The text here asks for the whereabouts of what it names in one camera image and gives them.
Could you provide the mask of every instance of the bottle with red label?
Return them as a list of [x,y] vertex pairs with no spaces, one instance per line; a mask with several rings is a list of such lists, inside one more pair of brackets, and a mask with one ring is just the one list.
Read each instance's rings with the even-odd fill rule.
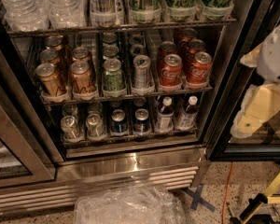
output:
[[194,126],[198,113],[198,99],[190,96],[189,99],[180,106],[179,114],[176,118],[176,128],[180,130],[190,129]]
[[173,115],[174,109],[172,106],[172,99],[166,96],[158,105],[156,129],[159,131],[166,131],[170,129]]

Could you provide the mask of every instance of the terrazzo floor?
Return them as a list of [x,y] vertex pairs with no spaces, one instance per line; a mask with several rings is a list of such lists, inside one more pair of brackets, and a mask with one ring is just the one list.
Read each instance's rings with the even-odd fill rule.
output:
[[[185,210],[187,224],[222,223],[222,206],[226,183],[230,173],[230,162],[213,162],[196,189],[174,191]],[[279,174],[280,165],[275,162],[235,162],[231,176],[227,202],[236,216],[239,216],[248,205],[248,199],[264,191]],[[280,220],[280,204],[264,205],[260,213],[270,214]],[[230,223],[230,211],[227,209],[226,223]],[[39,211],[28,215],[0,217],[1,224],[70,224],[73,223],[74,206]]]

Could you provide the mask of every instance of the red soda can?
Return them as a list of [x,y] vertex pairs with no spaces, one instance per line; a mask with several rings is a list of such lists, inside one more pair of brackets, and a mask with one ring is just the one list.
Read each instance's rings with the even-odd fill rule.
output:
[[172,41],[164,41],[158,48],[157,71],[159,77],[161,77],[161,65],[169,54],[177,54],[177,46]]
[[194,39],[188,42],[187,49],[185,51],[183,71],[185,75],[189,72],[192,64],[192,57],[198,52],[205,51],[205,43],[200,39]]
[[192,28],[185,28],[182,30],[175,30],[174,42],[177,45],[177,54],[184,59],[184,54],[187,49],[187,44],[193,39],[197,38],[196,30]]
[[178,85],[179,75],[182,68],[183,63],[178,55],[167,55],[161,65],[160,84],[162,86]]
[[203,84],[208,80],[208,74],[213,64],[212,57],[206,52],[198,52],[192,57],[186,80],[191,84]]

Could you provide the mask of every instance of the bottle cap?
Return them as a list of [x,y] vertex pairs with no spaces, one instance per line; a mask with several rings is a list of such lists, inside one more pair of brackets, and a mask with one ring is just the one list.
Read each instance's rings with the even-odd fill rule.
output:
[[170,97],[165,97],[162,101],[162,103],[166,106],[169,106],[172,102],[172,99]]
[[190,97],[189,97],[189,104],[190,104],[190,105],[196,105],[196,104],[197,104],[197,101],[198,101],[198,99],[197,99],[196,96],[190,96]]

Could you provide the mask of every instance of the plastic wrap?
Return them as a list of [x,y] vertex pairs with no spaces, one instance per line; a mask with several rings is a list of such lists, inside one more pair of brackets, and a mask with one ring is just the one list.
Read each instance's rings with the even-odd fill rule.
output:
[[185,224],[181,202],[165,188],[107,190],[76,202],[74,224]]

